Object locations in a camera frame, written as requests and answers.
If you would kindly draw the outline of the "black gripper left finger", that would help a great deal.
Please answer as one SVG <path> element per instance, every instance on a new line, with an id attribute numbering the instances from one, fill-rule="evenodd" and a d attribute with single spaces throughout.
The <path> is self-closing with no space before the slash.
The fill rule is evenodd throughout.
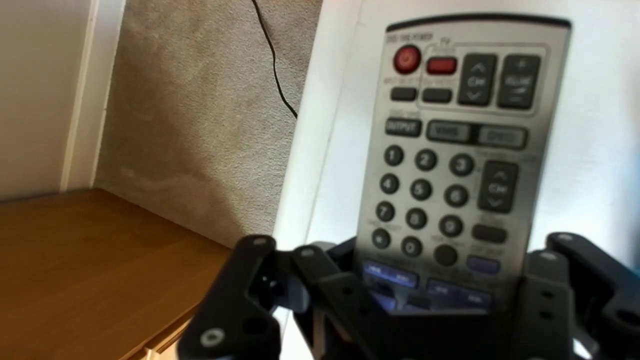
<path id="1" fill-rule="evenodd" d="M 314 360 L 375 360 L 375 301 L 352 272 L 355 243 L 278 251 L 267 235 L 233 251 L 179 342 L 179 360 L 283 360 L 276 311 Z"/>

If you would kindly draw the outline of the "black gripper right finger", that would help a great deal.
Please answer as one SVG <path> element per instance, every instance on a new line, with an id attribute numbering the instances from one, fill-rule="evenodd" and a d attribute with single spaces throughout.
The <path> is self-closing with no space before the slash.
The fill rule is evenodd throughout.
<path id="1" fill-rule="evenodd" d="M 640 277 L 572 232 L 527 259 L 513 360 L 640 360 Z"/>

